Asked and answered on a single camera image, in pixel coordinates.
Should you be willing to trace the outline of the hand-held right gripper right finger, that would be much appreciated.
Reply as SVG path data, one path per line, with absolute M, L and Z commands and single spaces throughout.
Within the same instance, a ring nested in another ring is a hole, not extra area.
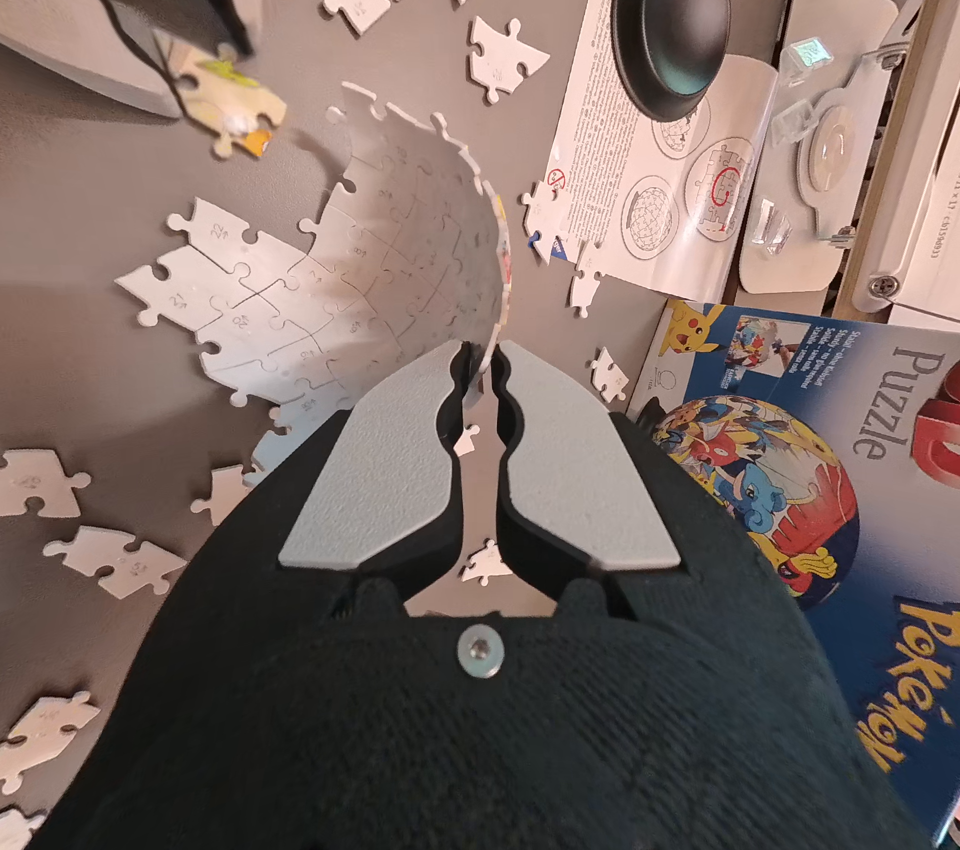
M 496 537 L 513 573 L 557 600 L 575 580 L 678 568 L 614 415 L 514 341 L 496 348 L 490 368 L 503 444 Z

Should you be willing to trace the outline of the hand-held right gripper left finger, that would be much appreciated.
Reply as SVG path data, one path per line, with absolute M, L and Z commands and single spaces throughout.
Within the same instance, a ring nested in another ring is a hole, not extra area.
M 279 551 L 283 568 L 385 578 L 408 600 L 453 567 L 471 347 L 443 343 L 356 403 Z

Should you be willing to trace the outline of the yellow printed puzzle piece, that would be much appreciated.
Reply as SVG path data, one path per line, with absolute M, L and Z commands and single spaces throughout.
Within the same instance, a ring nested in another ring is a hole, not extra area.
M 161 31 L 153 35 L 184 114 L 215 136 L 214 155 L 226 160 L 239 147 L 260 159 L 286 117 L 286 103 L 232 60 Z

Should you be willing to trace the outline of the joined curved puzzle ball shell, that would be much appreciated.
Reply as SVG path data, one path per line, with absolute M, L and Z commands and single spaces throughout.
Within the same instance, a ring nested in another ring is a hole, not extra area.
M 450 340 L 469 343 L 472 375 L 506 321 L 506 215 L 466 144 L 439 113 L 422 123 L 366 88 L 342 84 L 328 121 L 351 158 L 298 249 L 197 198 L 167 227 L 186 244 L 116 278 L 142 308 L 194 334 L 204 374 L 232 405 L 270 402 L 274 424 L 252 451 L 253 487 L 334 412 Z

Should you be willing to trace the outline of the blue printed puzzle box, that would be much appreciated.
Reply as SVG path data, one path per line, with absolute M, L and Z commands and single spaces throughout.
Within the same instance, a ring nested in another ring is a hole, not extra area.
M 935 843 L 958 813 L 958 325 L 671 299 L 627 411 L 807 613 L 868 756 Z

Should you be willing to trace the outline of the clear plastic block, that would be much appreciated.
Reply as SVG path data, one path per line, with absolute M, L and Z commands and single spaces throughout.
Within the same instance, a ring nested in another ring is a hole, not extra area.
M 809 99 L 800 99 L 772 117 L 769 125 L 770 145 L 774 148 L 797 144 L 811 134 L 819 118 Z
M 762 197 L 749 245 L 767 256 L 779 256 L 793 232 L 789 217 L 771 199 Z
M 778 59 L 779 84 L 787 88 L 797 87 L 814 71 L 833 61 L 834 55 L 816 37 L 789 43 L 781 50 Z

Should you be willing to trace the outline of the white instruction sheet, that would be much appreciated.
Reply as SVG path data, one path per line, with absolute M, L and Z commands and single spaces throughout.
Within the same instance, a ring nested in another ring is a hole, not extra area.
M 727 54 L 697 108 L 659 123 L 618 76 L 612 0 L 587 0 L 544 178 L 525 194 L 524 230 L 541 260 L 575 265 L 568 305 L 582 317 L 613 277 L 701 303 L 724 294 L 777 74 Z

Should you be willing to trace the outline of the black round dome stand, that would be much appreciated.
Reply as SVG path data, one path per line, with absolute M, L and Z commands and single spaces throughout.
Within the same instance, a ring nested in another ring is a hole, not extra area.
M 730 0 L 611 0 L 610 35 L 621 83 L 654 122 L 690 115 L 724 62 Z

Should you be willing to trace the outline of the white plastic tray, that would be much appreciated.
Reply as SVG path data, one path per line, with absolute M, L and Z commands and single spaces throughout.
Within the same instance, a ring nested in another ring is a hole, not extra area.
M 853 224 L 891 78 L 880 52 L 903 48 L 890 36 L 897 15 L 891 0 L 790 0 L 781 48 L 816 37 L 834 60 L 797 87 L 776 84 L 771 119 L 809 99 L 819 122 L 801 142 L 777 148 L 767 130 L 739 257 L 746 292 L 822 291 L 838 272 L 844 247 L 836 238 Z M 774 201 L 793 228 L 776 257 L 749 245 L 762 197 Z

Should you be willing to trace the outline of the white metal bracket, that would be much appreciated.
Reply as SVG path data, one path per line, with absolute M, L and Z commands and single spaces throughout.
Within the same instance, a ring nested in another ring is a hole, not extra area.
M 832 314 L 878 322 L 930 312 L 933 274 L 958 247 L 959 0 L 923 0 L 854 248 Z

